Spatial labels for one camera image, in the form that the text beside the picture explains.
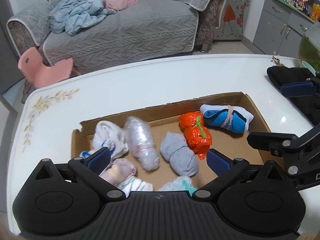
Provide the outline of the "decorated fridge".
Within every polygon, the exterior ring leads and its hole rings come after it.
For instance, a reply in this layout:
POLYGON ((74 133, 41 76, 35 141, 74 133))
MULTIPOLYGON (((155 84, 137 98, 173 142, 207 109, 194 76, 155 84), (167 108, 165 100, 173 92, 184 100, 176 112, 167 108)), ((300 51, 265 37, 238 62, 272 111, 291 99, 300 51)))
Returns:
POLYGON ((221 25, 214 41, 241 41, 245 31, 251 0, 226 0, 221 25))

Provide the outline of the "white striped sock bundle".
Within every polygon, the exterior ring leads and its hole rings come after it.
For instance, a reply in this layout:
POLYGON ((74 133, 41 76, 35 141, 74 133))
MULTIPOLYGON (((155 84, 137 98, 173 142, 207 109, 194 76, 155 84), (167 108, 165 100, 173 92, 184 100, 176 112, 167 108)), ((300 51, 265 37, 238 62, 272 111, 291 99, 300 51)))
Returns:
POLYGON ((119 158, 112 161, 99 177, 123 191, 128 197, 133 191, 153 191, 153 185, 136 177, 136 166, 129 160, 119 158))

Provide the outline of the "orange plastic bundle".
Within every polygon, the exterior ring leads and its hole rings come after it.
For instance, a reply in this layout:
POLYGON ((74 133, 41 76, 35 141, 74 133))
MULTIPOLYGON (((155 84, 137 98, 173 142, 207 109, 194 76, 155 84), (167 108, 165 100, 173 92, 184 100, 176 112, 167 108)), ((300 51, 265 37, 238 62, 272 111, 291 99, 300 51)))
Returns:
POLYGON ((179 117, 179 126, 189 148, 203 160, 213 143, 208 128, 204 125, 204 117, 200 112, 188 112, 179 117))

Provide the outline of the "grey cabinet drawers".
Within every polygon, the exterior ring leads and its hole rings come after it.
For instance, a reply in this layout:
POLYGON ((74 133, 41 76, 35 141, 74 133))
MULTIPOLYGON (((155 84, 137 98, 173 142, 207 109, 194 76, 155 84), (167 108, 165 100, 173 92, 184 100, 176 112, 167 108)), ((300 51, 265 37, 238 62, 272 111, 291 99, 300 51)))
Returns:
POLYGON ((267 55, 298 57, 303 35, 314 24, 279 0, 265 0, 253 44, 267 55))

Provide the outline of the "cardboard box tray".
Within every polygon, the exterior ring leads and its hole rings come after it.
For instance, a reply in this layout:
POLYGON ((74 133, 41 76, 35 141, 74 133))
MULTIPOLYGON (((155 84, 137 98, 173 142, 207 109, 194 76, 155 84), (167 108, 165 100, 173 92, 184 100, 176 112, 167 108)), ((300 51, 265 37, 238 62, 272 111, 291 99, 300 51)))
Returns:
POLYGON ((240 92, 103 116, 81 127, 72 134, 72 156, 108 147, 111 164, 99 174, 126 193, 201 188, 215 178, 206 162, 211 148, 251 164, 272 159, 247 142, 250 132, 268 126, 240 92))

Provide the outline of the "grey sofa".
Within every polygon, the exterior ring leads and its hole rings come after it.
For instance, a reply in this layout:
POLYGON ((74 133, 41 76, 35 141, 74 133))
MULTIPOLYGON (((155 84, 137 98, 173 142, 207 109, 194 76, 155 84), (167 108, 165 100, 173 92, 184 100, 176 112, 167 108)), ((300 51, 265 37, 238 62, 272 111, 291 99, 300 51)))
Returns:
POLYGON ((74 36, 53 33, 49 14, 61 0, 40 0, 11 16, 19 55, 35 47, 50 65, 72 58, 87 74, 121 64, 189 53, 213 41, 226 0, 138 0, 74 36))

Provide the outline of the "pink child chair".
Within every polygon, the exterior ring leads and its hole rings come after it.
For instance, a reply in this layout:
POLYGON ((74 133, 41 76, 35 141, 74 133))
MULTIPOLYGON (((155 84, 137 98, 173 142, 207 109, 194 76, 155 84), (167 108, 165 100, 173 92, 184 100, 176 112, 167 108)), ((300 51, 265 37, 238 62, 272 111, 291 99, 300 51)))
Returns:
POLYGON ((35 47, 27 49, 18 61, 18 69, 35 88, 43 88, 67 80, 71 74, 81 75, 73 66, 73 59, 64 59, 53 66, 43 63, 35 47))

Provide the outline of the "black cloth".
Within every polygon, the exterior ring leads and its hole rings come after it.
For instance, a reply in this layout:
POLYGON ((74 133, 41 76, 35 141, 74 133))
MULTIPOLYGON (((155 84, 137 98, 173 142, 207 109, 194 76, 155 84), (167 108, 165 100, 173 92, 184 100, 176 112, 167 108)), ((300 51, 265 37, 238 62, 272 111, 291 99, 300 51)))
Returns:
POLYGON ((306 68, 287 68, 284 66, 272 66, 267 69, 267 76, 272 85, 280 92, 281 86, 311 81, 317 86, 317 92, 311 96, 288 98, 313 124, 319 124, 319 77, 314 76, 306 68))

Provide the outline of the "plastic wrapped white bundle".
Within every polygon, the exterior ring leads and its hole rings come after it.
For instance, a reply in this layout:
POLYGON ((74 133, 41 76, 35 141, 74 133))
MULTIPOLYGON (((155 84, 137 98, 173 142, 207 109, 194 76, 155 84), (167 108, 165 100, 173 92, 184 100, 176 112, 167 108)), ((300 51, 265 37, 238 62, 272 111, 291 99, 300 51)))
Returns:
POLYGON ((129 116, 124 125, 124 132, 129 153, 139 161, 144 170, 156 170, 160 161, 150 125, 140 118, 129 116))

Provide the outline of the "light blue blanket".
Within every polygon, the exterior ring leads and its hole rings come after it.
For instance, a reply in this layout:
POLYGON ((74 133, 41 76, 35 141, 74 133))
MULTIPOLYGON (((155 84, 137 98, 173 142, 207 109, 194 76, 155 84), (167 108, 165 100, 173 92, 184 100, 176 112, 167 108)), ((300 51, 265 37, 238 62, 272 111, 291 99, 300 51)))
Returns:
POLYGON ((50 28, 53 33, 74 36, 137 3, 138 0, 61 0, 49 14, 50 28))

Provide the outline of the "grey sock roll blue bow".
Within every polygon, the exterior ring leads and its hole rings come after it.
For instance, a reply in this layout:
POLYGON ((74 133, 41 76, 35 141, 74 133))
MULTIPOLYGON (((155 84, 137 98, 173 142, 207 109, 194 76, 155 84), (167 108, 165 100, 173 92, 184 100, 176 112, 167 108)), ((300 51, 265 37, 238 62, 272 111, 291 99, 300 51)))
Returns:
POLYGON ((168 132, 159 151, 177 175, 192 177, 199 172, 195 153, 188 147, 183 135, 168 132))

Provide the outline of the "glass fish bowl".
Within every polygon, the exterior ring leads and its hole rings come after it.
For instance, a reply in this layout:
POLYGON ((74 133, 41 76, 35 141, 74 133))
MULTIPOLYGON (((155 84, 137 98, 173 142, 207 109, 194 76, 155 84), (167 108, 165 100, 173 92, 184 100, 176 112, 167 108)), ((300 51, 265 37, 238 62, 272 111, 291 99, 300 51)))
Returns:
POLYGON ((298 59, 300 63, 303 61, 310 64, 310 66, 319 72, 320 64, 320 53, 319 53, 319 43, 320 43, 320 25, 319 21, 316 21, 303 35, 298 52, 298 59))

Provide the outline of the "bubble white bundle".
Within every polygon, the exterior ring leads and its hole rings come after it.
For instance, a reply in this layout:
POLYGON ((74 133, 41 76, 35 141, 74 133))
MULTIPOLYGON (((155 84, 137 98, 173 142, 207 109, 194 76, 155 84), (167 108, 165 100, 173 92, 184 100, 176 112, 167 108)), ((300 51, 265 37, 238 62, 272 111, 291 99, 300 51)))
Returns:
POLYGON ((198 190, 193 184, 192 179, 188 176, 179 176, 176 179, 165 183, 158 189, 159 191, 188 191, 192 196, 198 190))

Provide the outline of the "white sock roll blue trim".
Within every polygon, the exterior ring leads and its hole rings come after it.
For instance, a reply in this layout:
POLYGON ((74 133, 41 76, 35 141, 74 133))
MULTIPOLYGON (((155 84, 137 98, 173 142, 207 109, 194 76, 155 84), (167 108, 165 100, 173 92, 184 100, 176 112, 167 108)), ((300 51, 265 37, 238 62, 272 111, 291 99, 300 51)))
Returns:
POLYGON ((80 157, 87 158, 102 147, 110 150, 112 160, 122 157, 129 151, 124 131, 110 121, 98 122, 92 140, 92 149, 81 152, 80 157))

